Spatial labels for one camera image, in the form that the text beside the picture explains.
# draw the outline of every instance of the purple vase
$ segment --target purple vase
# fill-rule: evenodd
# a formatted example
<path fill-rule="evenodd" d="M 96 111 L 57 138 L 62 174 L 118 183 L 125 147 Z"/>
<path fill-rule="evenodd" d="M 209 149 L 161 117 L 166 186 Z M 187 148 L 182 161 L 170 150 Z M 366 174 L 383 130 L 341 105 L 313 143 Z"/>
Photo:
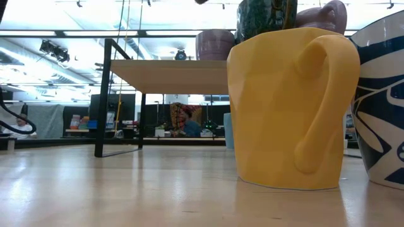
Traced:
<path fill-rule="evenodd" d="M 310 8 L 297 13 L 296 27 L 322 28 L 340 34 L 347 28 L 347 9 L 338 0 L 330 1 L 323 8 Z"/>
<path fill-rule="evenodd" d="M 234 44 L 234 35 L 227 30 L 203 31 L 196 36 L 196 60 L 226 61 Z"/>

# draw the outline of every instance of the wooden shelf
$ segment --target wooden shelf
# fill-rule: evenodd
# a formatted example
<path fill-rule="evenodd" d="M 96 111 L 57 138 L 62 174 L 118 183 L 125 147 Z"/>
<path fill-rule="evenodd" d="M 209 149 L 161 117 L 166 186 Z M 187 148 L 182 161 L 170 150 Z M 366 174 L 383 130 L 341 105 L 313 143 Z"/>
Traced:
<path fill-rule="evenodd" d="M 66 132 L 89 132 L 88 129 L 66 129 Z"/>
<path fill-rule="evenodd" d="M 147 94 L 229 93 L 226 61 L 113 60 L 111 71 Z"/>

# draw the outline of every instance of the mug handle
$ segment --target mug handle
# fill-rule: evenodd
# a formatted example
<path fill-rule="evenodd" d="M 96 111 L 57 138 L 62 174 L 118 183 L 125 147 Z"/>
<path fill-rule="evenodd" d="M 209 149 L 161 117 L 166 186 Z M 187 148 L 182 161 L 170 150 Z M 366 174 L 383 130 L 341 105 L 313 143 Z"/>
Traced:
<path fill-rule="evenodd" d="M 345 5 L 338 0 L 332 0 L 329 3 L 325 4 L 323 8 L 320 9 L 319 15 L 324 16 L 324 18 L 328 17 L 328 14 L 334 11 L 334 20 L 335 20 L 335 32 L 339 34 L 344 34 L 345 29 L 347 28 L 347 9 Z"/>
<path fill-rule="evenodd" d="M 341 35 L 315 38 L 298 55 L 294 66 L 299 76 L 314 79 L 321 76 L 324 61 L 328 61 L 329 73 L 323 100 L 306 135 L 294 151 L 295 166 L 304 173 L 314 173 L 320 167 L 329 146 L 329 138 L 341 125 L 340 120 L 359 80 L 359 55 L 347 38 Z M 329 120 L 330 116 L 337 116 L 340 120 Z"/>

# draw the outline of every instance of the light blue object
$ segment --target light blue object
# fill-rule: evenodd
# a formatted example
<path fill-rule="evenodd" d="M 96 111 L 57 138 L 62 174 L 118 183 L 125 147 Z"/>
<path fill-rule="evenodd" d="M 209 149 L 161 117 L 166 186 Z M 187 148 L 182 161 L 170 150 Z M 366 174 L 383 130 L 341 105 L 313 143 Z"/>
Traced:
<path fill-rule="evenodd" d="M 225 126 L 226 148 L 234 149 L 233 126 L 232 126 L 231 113 L 225 113 L 223 115 L 223 125 Z"/>

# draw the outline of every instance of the yellow mug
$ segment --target yellow mug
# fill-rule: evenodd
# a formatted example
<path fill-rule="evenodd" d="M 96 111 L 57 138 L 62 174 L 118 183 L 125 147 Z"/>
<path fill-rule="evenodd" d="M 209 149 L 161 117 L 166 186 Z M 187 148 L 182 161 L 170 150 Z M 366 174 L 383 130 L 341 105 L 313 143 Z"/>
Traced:
<path fill-rule="evenodd" d="M 227 59 L 241 179 L 288 189 L 338 186 L 342 119 L 360 61 L 344 36 L 318 28 L 268 32 Z"/>

